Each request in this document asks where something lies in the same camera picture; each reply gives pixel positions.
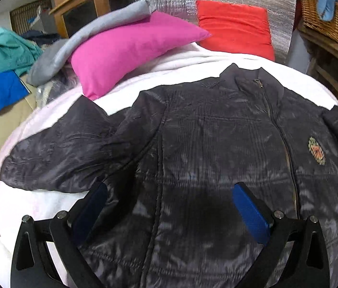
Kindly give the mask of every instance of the embroidered patch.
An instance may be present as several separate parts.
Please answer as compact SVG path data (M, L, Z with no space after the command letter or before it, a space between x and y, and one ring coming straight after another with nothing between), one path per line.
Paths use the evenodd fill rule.
M308 147L316 162L320 165L325 165L326 159L322 147L318 144L315 138L309 138Z

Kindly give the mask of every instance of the teal garment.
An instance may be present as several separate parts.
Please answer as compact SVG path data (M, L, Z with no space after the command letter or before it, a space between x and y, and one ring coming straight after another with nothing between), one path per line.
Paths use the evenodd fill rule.
M18 76L28 72L42 50L13 31L0 28L0 73L13 70Z

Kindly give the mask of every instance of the white bed sheet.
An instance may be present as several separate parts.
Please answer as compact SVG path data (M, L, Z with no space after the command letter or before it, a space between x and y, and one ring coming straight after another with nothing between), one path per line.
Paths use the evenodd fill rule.
M334 105L338 105L338 100L322 84L287 66L248 54L212 52L195 43L169 51L141 66L129 74L127 80L119 83L110 93L96 100L95 103L111 115L131 106L142 90L151 89L157 85L194 82L207 77L218 77L232 63L245 69L262 67L277 78L283 86L318 106L331 109ZM52 126L81 95L82 88L77 87L43 109L33 112L5 142L0 151L0 167L3 159L19 140ZM76 200L83 198L85 194L43 190L30 192L9 187L0 181L0 284L4 288L9 287L10 260L21 218L25 214L31 215L35 220L52 218L60 210L69 210ZM54 245L49 246L49 249L56 268L63 282L66 283L66 270Z

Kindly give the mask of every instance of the red cloth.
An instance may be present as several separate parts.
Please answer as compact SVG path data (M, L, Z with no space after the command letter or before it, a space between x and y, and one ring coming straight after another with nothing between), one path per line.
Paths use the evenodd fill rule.
M267 11L264 8L197 0L198 25L212 34L200 41L211 51L244 53L274 61Z

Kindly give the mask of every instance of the wicker basket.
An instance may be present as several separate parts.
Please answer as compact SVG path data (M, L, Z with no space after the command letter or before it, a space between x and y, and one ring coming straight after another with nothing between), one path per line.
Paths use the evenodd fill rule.
M335 4L334 18L322 21L317 13L317 0L301 0L304 26L314 29L338 43L338 2Z

